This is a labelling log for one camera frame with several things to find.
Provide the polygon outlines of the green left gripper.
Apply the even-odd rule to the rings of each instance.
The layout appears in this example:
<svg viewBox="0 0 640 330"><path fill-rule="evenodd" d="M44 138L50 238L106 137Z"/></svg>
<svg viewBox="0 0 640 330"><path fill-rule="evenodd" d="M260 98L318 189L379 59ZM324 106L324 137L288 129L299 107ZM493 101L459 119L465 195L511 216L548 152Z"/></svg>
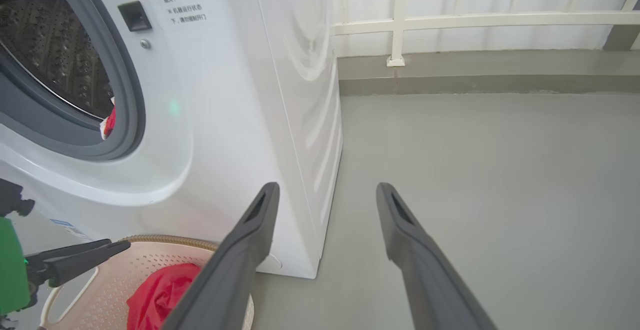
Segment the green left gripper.
<svg viewBox="0 0 640 330"><path fill-rule="evenodd" d="M77 245L46 250L24 257L18 235L10 219L0 219L0 314L7 316L22 310L31 301L26 266L46 269L51 288L76 279L130 248L130 241L100 239Z"/></svg>

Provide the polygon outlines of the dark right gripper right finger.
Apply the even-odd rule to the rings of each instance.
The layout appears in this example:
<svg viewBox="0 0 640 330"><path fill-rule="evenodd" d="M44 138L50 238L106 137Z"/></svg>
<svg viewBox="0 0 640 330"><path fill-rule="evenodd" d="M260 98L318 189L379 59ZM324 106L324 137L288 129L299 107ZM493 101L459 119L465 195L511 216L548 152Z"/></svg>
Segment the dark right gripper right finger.
<svg viewBox="0 0 640 330"><path fill-rule="evenodd" d="M375 190L387 257L400 269L416 330L494 330L496 325L397 189Z"/></svg>

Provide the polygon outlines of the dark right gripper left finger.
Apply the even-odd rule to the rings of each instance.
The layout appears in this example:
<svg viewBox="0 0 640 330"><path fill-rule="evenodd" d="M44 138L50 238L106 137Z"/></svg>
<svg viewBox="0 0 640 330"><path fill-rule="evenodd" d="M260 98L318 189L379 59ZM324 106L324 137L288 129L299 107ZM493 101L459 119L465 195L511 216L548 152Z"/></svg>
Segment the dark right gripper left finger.
<svg viewBox="0 0 640 330"><path fill-rule="evenodd" d="M268 182L163 323L164 330L241 330L256 269L270 254L281 189Z"/></svg>

